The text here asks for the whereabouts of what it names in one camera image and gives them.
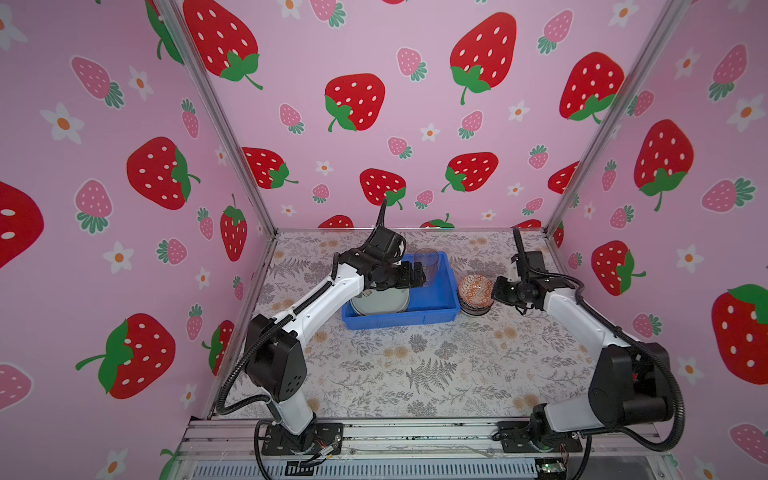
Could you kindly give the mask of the pink clear glass cup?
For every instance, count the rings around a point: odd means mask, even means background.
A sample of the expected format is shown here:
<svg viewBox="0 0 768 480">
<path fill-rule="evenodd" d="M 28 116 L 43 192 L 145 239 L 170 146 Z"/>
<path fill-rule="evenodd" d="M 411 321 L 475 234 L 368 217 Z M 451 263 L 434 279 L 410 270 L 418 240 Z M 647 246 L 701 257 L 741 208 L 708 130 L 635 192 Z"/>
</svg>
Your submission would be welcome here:
<svg viewBox="0 0 768 480">
<path fill-rule="evenodd" d="M 414 254 L 414 262 L 422 265 L 422 271 L 425 275 L 425 281 L 423 283 L 424 288 L 432 286 L 437 278 L 440 255 L 431 248 L 418 249 Z"/>
</svg>

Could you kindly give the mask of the orange patterned bowl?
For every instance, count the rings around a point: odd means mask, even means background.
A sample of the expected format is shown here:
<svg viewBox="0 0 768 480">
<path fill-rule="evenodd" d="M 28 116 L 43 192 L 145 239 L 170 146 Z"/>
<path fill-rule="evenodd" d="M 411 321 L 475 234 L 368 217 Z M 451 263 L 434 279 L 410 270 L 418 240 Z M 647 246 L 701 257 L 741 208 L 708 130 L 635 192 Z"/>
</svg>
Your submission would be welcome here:
<svg viewBox="0 0 768 480">
<path fill-rule="evenodd" d="M 484 275 L 467 274 L 457 286 L 461 310 L 471 316 L 487 314 L 494 303 L 492 291 L 494 282 Z"/>
</svg>

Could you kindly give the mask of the pale green flower plate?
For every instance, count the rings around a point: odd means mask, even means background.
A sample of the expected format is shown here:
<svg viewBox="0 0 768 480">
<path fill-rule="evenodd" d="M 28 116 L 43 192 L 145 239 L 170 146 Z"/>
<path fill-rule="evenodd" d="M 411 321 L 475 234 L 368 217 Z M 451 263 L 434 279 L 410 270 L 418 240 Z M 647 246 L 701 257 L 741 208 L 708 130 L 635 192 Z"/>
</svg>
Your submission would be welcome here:
<svg viewBox="0 0 768 480">
<path fill-rule="evenodd" d="M 360 316 L 400 313 L 408 308 L 409 302 L 410 290 L 397 288 L 383 291 L 367 289 L 350 300 L 352 309 Z"/>
</svg>

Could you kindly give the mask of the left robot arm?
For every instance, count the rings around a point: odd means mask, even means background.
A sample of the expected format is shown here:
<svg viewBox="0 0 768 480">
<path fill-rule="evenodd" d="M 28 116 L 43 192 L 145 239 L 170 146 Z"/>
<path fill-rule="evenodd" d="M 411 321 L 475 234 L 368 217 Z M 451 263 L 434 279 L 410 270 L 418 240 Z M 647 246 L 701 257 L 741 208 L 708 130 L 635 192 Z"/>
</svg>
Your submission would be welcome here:
<svg viewBox="0 0 768 480">
<path fill-rule="evenodd" d="M 307 376 L 305 349 L 317 331 L 347 302 L 366 290 L 419 288 L 423 267 L 403 259 L 405 238 L 377 226 L 363 244 L 333 256 L 329 274 L 298 303 L 249 326 L 244 372 L 267 392 L 275 422 L 289 434 L 306 436 L 316 415 L 302 390 Z"/>
</svg>

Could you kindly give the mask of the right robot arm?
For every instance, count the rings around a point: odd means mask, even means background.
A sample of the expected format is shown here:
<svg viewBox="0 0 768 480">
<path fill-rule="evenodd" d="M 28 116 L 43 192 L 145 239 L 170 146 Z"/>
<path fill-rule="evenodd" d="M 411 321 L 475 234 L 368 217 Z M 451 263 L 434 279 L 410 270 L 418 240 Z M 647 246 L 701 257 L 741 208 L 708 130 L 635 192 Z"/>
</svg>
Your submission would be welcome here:
<svg viewBox="0 0 768 480">
<path fill-rule="evenodd" d="M 583 297 L 578 279 L 546 269 L 539 251 L 512 258 L 518 280 L 500 276 L 493 299 L 519 313 L 540 310 L 560 322 L 595 361 L 586 394 L 533 408 L 525 427 L 501 426 L 501 441 L 555 448 L 572 434 L 621 433 L 643 447 L 665 452 L 682 439 L 686 413 L 668 352 L 627 334 Z"/>
</svg>

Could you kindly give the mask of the blue plastic bin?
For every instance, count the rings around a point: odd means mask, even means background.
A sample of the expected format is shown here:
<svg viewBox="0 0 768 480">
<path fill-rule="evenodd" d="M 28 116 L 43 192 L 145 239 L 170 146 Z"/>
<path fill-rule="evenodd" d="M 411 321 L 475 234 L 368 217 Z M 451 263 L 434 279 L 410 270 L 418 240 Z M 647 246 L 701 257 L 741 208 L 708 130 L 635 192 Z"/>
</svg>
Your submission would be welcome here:
<svg viewBox="0 0 768 480">
<path fill-rule="evenodd" d="M 341 308 L 341 318 L 349 330 L 383 329 L 401 326 L 452 322 L 459 312 L 457 280 L 445 252 L 440 251 L 435 282 L 428 287 L 410 290 L 409 303 L 403 312 L 359 315 L 350 302 Z"/>
</svg>

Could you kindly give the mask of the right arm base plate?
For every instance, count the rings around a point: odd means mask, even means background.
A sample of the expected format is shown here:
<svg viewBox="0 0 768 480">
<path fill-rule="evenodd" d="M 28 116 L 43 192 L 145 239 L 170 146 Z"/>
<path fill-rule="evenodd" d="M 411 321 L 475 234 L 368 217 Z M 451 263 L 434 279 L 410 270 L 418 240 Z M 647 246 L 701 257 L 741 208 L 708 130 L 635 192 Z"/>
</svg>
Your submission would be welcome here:
<svg viewBox="0 0 768 480">
<path fill-rule="evenodd" d="M 570 433 L 552 433 L 530 421 L 501 421 L 491 434 L 505 453 L 580 453 L 582 443 Z"/>
</svg>

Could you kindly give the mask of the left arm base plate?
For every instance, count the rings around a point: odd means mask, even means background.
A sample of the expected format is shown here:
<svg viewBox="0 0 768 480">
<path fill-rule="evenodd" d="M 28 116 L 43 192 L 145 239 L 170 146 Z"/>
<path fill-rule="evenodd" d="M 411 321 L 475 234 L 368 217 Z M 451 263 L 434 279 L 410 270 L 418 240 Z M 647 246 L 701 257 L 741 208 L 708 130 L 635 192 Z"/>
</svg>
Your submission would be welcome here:
<svg viewBox="0 0 768 480">
<path fill-rule="evenodd" d="M 261 439 L 260 453 L 266 456 L 336 455 L 341 452 L 344 424 L 311 423 L 294 435 L 282 425 L 268 425 Z"/>
</svg>

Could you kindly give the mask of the aluminium front rail frame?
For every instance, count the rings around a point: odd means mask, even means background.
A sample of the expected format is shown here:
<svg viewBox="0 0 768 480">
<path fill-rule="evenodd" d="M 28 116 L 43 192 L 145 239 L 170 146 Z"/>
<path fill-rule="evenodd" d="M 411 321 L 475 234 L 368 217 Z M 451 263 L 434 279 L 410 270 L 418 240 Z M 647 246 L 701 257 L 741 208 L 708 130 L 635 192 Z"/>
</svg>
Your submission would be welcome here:
<svg viewBox="0 0 768 480">
<path fill-rule="evenodd" d="M 677 460 L 620 434 L 572 435 L 547 452 L 495 441 L 497 418 L 342 419 L 329 458 L 258 454 L 266 422 L 191 423 L 167 479 L 680 479 Z"/>
</svg>

